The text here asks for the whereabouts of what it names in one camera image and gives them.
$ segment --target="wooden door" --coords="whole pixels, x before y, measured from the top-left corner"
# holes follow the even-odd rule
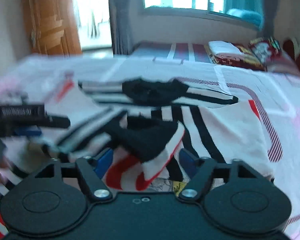
[[[33,53],[82,54],[72,0],[22,0]]]

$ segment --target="black robotic device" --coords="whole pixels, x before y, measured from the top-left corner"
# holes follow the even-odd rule
[[[4,240],[288,240],[282,233],[291,213],[288,197],[246,163],[194,159],[180,162],[192,180],[173,192],[119,192],[101,177],[111,150],[75,163],[51,161],[11,190],[0,211]],[[77,178],[81,191],[63,183]],[[225,184],[211,190],[214,178]]]

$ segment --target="striped bed cover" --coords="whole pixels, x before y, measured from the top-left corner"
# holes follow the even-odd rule
[[[141,42],[133,57],[153,57],[213,63],[201,44]]]

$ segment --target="white bedsheet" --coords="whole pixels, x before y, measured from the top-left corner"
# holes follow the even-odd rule
[[[136,57],[48,59],[31,56],[3,77],[0,93],[9,87],[19,87],[29,94],[30,101],[45,102],[46,110],[50,114],[62,114],[62,109],[55,108],[55,103],[50,98],[65,80],[65,75],[73,76],[74,81],[119,81],[136,77],[167,81],[178,77],[185,82],[195,82],[197,86],[203,81],[211,84],[218,82],[222,90],[239,99],[251,99],[251,95],[255,93],[269,118],[263,120],[264,123],[271,122],[277,134],[274,138],[271,127],[265,125],[264,134],[269,155],[271,151],[276,153],[272,158],[274,184],[292,202],[292,214],[285,233],[300,240],[300,79],[290,75],[254,72],[200,62],[153,61]],[[7,140],[7,156],[13,156],[18,147],[23,146],[24,141]]]

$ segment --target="window frame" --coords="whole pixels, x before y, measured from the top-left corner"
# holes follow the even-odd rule
[[[199,10],[193,8],[171,8],[171,7],[148,7],[145,0],[142,0],[141,14],[144,16],[179,16],[208,19],[218,22],[225,22],[233,25],[239,25],[248,29],[259,31],[259,28],[250,22],[246,22],[239,17],[225,13],[210,11],[210,0],[208,0],[208,10]]]

